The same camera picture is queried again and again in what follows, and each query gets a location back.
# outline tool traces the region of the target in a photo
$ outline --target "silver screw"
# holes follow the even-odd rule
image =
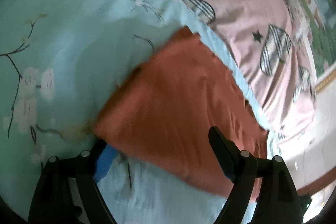
[[[84,150],[82,153],[81,153],[81,156],[83,157],[83,158],[86,158],[86,157],[88,157],[90,155],[90,151],[89,150]]]
[[[274,156],[274,159],[277,161],[277,162],[282,162],[282,158],[278,155]]]
[[[241,151],[240,154],[241,154],[244,158],[248,158],[248,157],[250,156],[250,152],[249,152],[249,151],[246,151],[246,150]]]
[[[56,156],[51,156],[49,158],[49,162],[55,162],[57,160],[57,157]]]

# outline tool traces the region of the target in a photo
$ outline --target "striped patch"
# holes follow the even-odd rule
[[[205,0],[182,0],[199,18],[205,23],[210,24],[216,19],[215,10]]]
[[[286,63],[292,42],[285,30],[275,25],[268,26],[268,33],[260,57],[260,68],[268,76],[274,74],[279,63]]]
[[[310,82],[310,73],[307,68],[299,66],[299,83],[296,85],[294,94],[293,94],[293,102],[299,99],[301,92],[310,92],[310,95],[315,97],[315,91]]]

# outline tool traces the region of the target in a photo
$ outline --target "orange fabric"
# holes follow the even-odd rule
[[[211,149],[217,125],[240,150],[266,158],[267,132],[255,120],[231,71],[185,27],[115,92],[95,134],[210,193],[228,197],[228,180]],[[255,200],[261,180],[256,180]]]

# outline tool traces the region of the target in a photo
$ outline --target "black star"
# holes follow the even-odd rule
[[[263,38],[263,36],[260,34],[259,30],[257,32],[252,32],[254,40],[259,41],[259,43],[261,43],[261,39]]]

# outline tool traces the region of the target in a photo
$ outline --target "black device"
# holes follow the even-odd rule
[[[255,158],[248,151],[240,151],[217,127],[210,128],[209,142],[224,175],[234,183],[214,224],[241,223],[256,178],[262,178],[262,185],[251,224],[303,223],[300,199],[280,156],[272,160]],[[85,150],[75,158],[49,158],[31,202],[29,224],[80,224],[82,208],[73,204],[68,178],[76,179],[91,224],[117,224],[93,179],[95,163],[105,145],[100,140],[91,151]],[[6,217],[8,224],[26,223],[3,200],[0,200],[0,217]]]

